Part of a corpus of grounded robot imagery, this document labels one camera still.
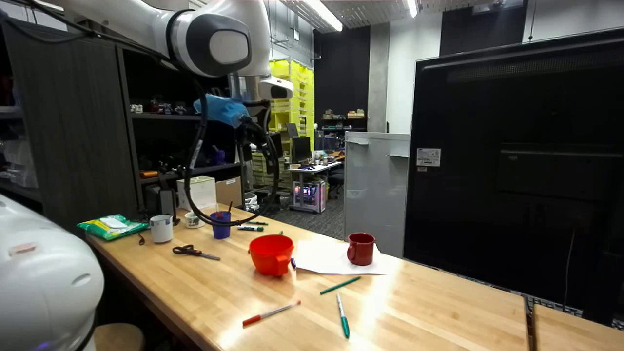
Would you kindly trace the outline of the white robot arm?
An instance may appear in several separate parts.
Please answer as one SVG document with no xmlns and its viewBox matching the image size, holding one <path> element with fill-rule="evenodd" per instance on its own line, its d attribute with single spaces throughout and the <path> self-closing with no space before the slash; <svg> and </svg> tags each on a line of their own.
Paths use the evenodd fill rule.
<svg viewBox="0 0 624 351">
<path fill-rule="evenodd" d="M 270 75 L 264 0 L 161 9 L 145 0 L 54 0 L 153 48 L 198 75 Z M 0 351 L 95 351 L 106 286 L 93 247 L 7 196 L 0 204 Z"/>
</svg>

